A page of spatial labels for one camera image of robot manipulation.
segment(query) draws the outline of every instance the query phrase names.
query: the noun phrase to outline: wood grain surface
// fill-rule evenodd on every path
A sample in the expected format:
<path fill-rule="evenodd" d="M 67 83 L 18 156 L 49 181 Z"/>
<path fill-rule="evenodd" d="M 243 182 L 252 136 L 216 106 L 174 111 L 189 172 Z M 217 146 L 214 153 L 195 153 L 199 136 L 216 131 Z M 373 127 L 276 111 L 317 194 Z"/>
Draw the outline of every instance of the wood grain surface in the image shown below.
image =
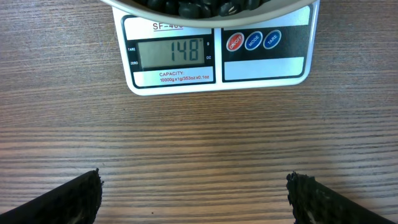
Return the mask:
<path fill-rule="evenodd" d="M 2 0 L 0 213 L 98 167 L 96 223 L 293 223 L 296 170 L 398 222 L 397 11 L 322 0 L 300 85 L 142 97 L 109 6 Z"/>

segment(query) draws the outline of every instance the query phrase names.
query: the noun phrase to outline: on/off button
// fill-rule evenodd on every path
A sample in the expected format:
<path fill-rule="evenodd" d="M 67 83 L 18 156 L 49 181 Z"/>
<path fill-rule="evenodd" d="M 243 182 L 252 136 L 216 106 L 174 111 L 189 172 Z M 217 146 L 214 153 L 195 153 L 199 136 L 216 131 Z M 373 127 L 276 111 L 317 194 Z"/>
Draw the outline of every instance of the on/off button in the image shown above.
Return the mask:
<path fill-rule="evenodd" d="M 244 35 L 241 32 L 233 34 L 226 42 L 226 48 L 230 52 L 234 52 L 242 47 L 244 42 Z"/>

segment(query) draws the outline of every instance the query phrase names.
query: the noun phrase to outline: digital kitchen scale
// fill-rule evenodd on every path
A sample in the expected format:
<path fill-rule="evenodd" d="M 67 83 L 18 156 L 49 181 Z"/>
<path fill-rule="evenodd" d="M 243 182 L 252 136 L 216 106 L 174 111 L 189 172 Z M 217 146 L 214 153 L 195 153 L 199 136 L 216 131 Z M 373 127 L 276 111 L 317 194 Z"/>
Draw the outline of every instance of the digital kitchen scale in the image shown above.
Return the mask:
<path fill-rule="evenodd" d="M 113 8 L 127 85 L 138 95 L 296 85 L 310 73 L 317 2 L 228 28 L 154 22 Z"/>

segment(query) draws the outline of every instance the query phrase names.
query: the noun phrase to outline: round button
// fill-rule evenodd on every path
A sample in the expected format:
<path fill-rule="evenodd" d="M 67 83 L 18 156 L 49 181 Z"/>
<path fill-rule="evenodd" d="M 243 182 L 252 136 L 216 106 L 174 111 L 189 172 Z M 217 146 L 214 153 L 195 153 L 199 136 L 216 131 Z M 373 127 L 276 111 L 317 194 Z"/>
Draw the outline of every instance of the round button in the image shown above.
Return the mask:
<path fill-rule="evenodd" d="M 242 47 L 244 42 L 244 35 L 241 32 L 233 34 L 226 42 L 226 48 L 230 52 L 234 52 Z"/>
<path fill-rule="evenodd" d="M 260 46 L 262 41 L 262 32 L 255 31 L 247 37 L 246 41 L 244 42 L 244 47 L 246 50 L 254 50 L 258 46 Z"/>
<path fill-rule="evenodd" d="M 264 48 L 269 50 L 276 47 L 282 39 L 282 33 L 279 30 L 274 30 L 269 32 L 269 34 L 264 38 Z"/>

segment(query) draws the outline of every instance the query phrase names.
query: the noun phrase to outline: digit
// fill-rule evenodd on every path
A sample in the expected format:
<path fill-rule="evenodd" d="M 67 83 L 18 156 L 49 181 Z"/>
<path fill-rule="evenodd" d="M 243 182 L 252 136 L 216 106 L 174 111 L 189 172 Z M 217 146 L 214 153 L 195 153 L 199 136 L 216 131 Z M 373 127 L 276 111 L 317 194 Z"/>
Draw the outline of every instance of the digit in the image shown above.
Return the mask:
<path fill-rule="evenodd" d="M 184 41 L 184 49 L 181 49 L 180 47 L 180 42 L 177 42 L 177 50 L 181 53 L 184 53 L 184 60 L 187 60 L 187 53 L 186 53 L 186 49 L 187 49 L 187 41 Z"/>
<path fill-rule="evenodd" d="M 172 60 L 174 61 L 174 42 L 172 42 Z"/>
<path fill-rule="evenodd" d="M 198 60 L 198 39 L 193 39 L 189 41 L 189 60 Z"/>

